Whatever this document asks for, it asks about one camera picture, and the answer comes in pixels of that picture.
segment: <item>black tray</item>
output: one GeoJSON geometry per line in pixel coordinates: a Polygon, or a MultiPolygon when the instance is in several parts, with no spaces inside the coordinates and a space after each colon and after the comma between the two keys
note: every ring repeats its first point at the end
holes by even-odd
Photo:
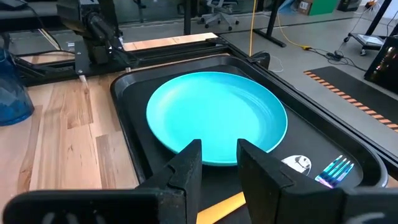
{"type": "MultiPolygon", "coordinates": [[[[384,187],[387,171],[366,143],[351,134],[288,86],[232,56],[214,56],[127,73],[113,82],[111,94],[140,182],[160,170],[174,154],[152,134],[146,121],[150,96],[163,83],[177,76],[199,72],[228,72],[253,79],[273,92],[284,104],[289,119],[284,140],[270,154],[278,159],[304,155],[312,161],[309,177],[314,178],[339,155],[355,163],[340,186],[384,187]]],[[[236,167],[203,166],[200,210],[241,191],[236,167]]],[[[248,223],[246,207],[224,218],[226,222],[248,223]]]]}

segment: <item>plate rim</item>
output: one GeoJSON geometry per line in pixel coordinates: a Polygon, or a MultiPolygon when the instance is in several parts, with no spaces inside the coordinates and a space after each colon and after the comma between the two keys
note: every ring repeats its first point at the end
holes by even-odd
{"type": "MultiPolygon", "coordinates": [[[[152,131],[152,134],[153,134],[153,135],[154,135],[154,136],[155,136],[155,137],[168,149],[168,150],[172,151],[174,154],[178,154],[178,153],[181,152],[183,149],[182,149],[181,151],[177,151],[177,150],[173,149],[173,148],[170,147],[168,144],[166,144],[163,140],[161,140],[161,138],[159,138],[159,135],[154,131],[154,128],[152,127],[151,122],[149,121],[150,119],[149,119],[149,117],[148,117],[148,114],[149,114],[149,113],[148,113],[148,107],[149,107],[149,104],[150,104],[150,102],[151,102],[151,99],[152,99],[153,95],[154,95],[159,89],[161,89],[162,86],[164,86],[166,83],[171,82],[172,80],[178,79],[178,78],[180,78],[180,77],[194,76],[194,75],[203,74],[203,73],[217,73],[217,74],[219,74],[219,75],[223,74],[223,75],[234,76],[235,78],[238,78],[238,79],[242,79],[242,80],[245,80],[245,81],[253,82],[255,85],[260,86],[261,88],[265,89],[265,91],[268,91],[268,92],[277,100],[278,104],[279,104],[280,107],[282,108],[282,110],[283,110],[283,112],[284,112],[284,118],[285,118],[285,120],[286,120],[286,125],[285,125],[284,132],[283,132],[283,134],[281,135],[281,137],[280,137],[280,139],[278,140],[278,142],[275,143],[270,149],[268,149],[268,150],[266,150],[266,151],[265,151],[265,150],[262,150],[262,149],[261,149],[261,150],[264,151],[264,152],[266,152],[266,153],[269,153],[269,152],[273,151],[273,150],[282,142],[282,140],[285,138],[285,135],[286,135],[286,132],[287,132],[287,127],[288,127],[288,125],[289,125],[289,119],[288,119],[288,117],[287,117],[286,109],[284,108],[282,102],[278,99],[278,97],[275,96],[275,94],[273,94],[273,92],[271,92],[270,90],[268,90],[266,87],[262,86],[260,83],[254,81],[254,80],[252,80],[252,79],[249,79],[249,78],[246,78],[246,77],[242,77],[242,76],[240,76],[240,75],[235,75],[235,74],[226,73],[226,72],[193,72],[193,73],[188,73],[188,74],[180,75],[180,76],[178,76],[178,77],[172,78],[172,79],[168,80],[167,82],[161,84],[161,86],[158,87],[158,88],[151,94],[151,96],[150,96],[150,98],[149,98],[149,100],[148,100],[147,106],[146,106],[146,120],[147,120],[147,124],[148,124],[148,126],[149,126],[149,129],[152,131]]],[[[237,159],[235,159],[234,162],[232,162],[232,161],[225,161],[225,162],[219,162],[219,161],[217,161],[217,162],[216,162],[216,161],[209,161],[209,160],[204,161],[203,158],[202,158],[202,164],[203,164],[203,165],[209,165],[209,166],[236,166],[236,165],[238,164],[238,162],[237,162],[237,159]]]]}

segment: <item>orange striped tape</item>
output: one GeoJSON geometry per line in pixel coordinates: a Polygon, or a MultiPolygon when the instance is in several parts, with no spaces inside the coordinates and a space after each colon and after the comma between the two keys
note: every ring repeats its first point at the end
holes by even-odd
{"type": "Polygon", "coordinates": [[[325,80],[321,79],[316,74],[314,74],[312,72],[309,72],[309,71],[304,72],[304,74],[308,75],[310,78],[312,78],[313,80],[317,81],[319,84],[322,84],[324,87],[328,88],[333,93],[336,93],[337,95],[342,97],[348,103],[351,103],[352,105],[356,106],[358,109],[362,110],[366,114],[368,114],[368,115],[372,116],[374,119],[378,120],[380,123],[386,125],[387,127],[393,129],[395,132],[398,133],[398,124],[394,124],[389,119],[386,119],[385,117],[383,117],[382,115],[380,115],[376,111],[374,111],[371,108],[368,108],[367,106],[365,106],[362,103],[358,102],[354,98],[352,98],[349,95],[347,95],[345,92],[337,89],[336,87],[334,87],[330,83],[328,83],[325,80]]]}

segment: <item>orange strip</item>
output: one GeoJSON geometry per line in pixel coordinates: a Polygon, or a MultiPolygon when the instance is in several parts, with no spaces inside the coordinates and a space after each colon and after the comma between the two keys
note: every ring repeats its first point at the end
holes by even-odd
{"type": "MultiPolygon", "coordinates": [[[[313,74],[312,72],[304,72],[304,74],[308,75],[312,79],[316,80],[318,83],[321,83],[324,87],[328,88],[330,91],[336,93],[337,95],[341,96],[343,99],[345,99],[347,102],[352,103],[354,106],[357,106],[361,110],[369,110],[367,106],[363,106],[362,103],[357,102],[355,99],[351,98],[349,95],[345,95],[345,92],[340,91],[339,89],[335,88],[333,85],[330,83],[326,82],[325,80],[321,79],[318,77],[316,74],[313,74]]],[[[364,111],[365,113],[372,115],[373,118],[379,119],[379,121],[383,124],[385,123],[390,123],[391,121],[389,119],[380,119],[383,118],[383,116],[376,114],[374,110],[369,110],[369,111],[364,111]]],[[[389,128],[398,128],[398,124],[387,124],[387,127],[389,128]]]]}
{"type": "Polygon", "coordinates": [[[375,111],[365,111],[365,113],[367,113],[367,114],[375,114],[376,112],[375,111]]]}
{"type": "Polygon", "coordinates": [[[396,124],[387,124],[387,127],[389,127],[389,128],[398,128],[398,125],[396,125],[396,124]]]}
{"type": "Polygon", "coordinates": [[[390,123],[391,121],[389,120],[389,119],[382,119],[382,120],[379,120],[381,123],[390,123]]]}

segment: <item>wheel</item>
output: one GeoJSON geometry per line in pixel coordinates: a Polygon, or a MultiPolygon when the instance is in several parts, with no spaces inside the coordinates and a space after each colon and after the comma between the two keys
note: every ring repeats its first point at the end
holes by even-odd
{"type": "Polygon", "coordinates": [[[205,18],[200,18],[198,20],[198,24],[204,24],[205,23],[205,18]]]}
{"type": "Polygon", "coordinates": [[[367,53],[366,50],[365,50],[365,49],[362,49],[362,50],[361,50],[361,53],[360,53],[360,56],[365,56],[366,53],[367,53]]]}

